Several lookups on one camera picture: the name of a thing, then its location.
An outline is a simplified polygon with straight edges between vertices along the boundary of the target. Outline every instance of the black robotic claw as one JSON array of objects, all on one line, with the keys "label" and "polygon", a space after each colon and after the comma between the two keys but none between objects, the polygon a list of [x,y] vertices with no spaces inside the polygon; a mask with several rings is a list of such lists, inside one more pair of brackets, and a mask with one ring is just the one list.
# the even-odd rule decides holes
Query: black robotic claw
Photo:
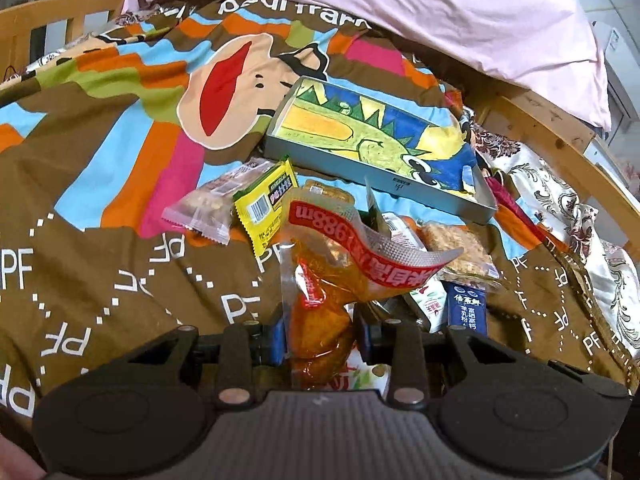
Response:
[{"label": "black robotic claw", "polygon": [[[354,326],[363,359],[392,365],[386,402],[258,402],[252,367],[282,363],[282,318],[199,338],[181,326],[43,399],[33,435],[50,478],[595,479],[630,405],[620,384],[463,327],[426,334],[365,305]],[[218,365],[212,384],[200,384],[203,364]]]}]

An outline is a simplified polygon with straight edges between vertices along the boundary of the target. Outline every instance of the red mouth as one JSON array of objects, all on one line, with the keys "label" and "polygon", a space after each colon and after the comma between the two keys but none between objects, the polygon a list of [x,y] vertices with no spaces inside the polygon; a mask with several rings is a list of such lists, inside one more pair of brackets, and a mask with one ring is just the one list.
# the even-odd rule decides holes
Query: red mouth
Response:
[{"label": "red mouth", "polygon": [[216,131],[229,110],[250,47],[251,42],[245,43],[231,57],[217,62],[204,83],[200,94],[200,123],[207,137]]}]

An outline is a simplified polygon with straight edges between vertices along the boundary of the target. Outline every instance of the cartoon monkey face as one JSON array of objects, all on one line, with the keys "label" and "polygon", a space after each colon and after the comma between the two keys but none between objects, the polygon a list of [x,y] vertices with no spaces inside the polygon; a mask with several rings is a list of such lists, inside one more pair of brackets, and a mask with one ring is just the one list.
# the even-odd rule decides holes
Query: cartoon monkey face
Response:
[{"label": "cartoon monkey face", "polygon": [[194,142],[210,150],[233,146],[258,116],[274,116],[300,76],[326,79],[328,59],[317,44],[271,57],[272,44],[267,33],[234,38],[191,73],[177,113]]}]

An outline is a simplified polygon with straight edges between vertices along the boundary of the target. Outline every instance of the black circular pad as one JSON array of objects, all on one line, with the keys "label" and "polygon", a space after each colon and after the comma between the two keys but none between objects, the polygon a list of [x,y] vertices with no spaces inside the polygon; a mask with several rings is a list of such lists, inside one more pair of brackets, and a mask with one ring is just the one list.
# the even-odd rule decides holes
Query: black circular pad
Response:
[{"label": "black circular pad", "polygon": [[193,449],[204,422],[200,397],[184,384],[61,386],[42,399],[33,436],[62,471],[135,476]]},{"label": "black circular pad", "polygon": [[535,476],[597,459],[612,415],[571,378],[491,364],[449,390],[438,417],[453,446],[475,462]]}]

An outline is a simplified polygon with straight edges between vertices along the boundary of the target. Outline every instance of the pink blanket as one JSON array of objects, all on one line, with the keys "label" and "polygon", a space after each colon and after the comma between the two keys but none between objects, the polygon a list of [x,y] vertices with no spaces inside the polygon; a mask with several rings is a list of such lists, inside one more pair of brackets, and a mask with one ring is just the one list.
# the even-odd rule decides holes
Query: pink blanket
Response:
[{"label": "pink blanket", "polygon": [[[168,0],[125,0],[126,10]],[[607,75],[577,0],[297,0],[365,18],[610,129]]]}]

